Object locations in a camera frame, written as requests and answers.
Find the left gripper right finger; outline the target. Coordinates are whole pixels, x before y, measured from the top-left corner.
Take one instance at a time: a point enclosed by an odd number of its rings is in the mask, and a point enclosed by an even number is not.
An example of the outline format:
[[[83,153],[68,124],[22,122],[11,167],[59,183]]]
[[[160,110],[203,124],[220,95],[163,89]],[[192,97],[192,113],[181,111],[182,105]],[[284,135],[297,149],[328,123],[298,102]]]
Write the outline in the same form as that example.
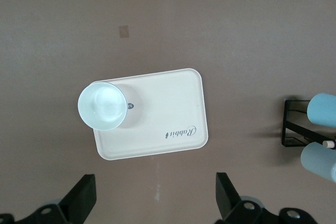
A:
[[[265,224],[261,202],[240,196],[226,173],[216,174],[216,202],[221,220],[216,224]]]

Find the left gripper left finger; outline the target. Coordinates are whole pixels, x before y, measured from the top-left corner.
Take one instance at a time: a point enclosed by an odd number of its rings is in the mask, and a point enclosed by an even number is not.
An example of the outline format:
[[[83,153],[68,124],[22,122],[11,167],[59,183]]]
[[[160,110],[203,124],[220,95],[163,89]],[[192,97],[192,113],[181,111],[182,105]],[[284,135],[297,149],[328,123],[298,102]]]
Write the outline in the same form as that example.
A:
[[[59,203],[40,207],[25,224],[84,224],[96,201],[95,175],[86,174]]]

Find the cream Rabbit tray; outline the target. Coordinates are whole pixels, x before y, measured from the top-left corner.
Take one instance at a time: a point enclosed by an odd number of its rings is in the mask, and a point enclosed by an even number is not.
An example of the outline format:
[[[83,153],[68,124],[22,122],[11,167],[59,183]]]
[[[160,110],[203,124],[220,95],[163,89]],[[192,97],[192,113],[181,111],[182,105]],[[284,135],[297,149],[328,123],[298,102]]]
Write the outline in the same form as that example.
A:
[[[110,79],[126,95],[125,120],[111,131],[94,131],[108,161],[193,150],[208,141],[202,77],[187,68]]]

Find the grey plastic cup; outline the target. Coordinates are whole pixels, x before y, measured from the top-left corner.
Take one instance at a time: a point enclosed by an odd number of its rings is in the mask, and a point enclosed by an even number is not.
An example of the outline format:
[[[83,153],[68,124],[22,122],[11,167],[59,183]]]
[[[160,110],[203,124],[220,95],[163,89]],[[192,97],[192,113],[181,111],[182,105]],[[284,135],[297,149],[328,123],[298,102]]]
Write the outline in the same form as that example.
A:
[[[300,160],[306,170],[336,184],[336,150],[313,142],[303,149]]]

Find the light blue plastic cup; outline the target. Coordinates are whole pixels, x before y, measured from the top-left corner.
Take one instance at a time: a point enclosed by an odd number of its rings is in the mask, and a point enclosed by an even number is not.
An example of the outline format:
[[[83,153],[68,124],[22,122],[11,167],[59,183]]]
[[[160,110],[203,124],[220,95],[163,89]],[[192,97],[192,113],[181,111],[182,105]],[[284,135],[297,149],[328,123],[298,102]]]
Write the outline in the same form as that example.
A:
[[[315,95],[308,104],[307,116],[313,124],[336,128],[336,95]]]

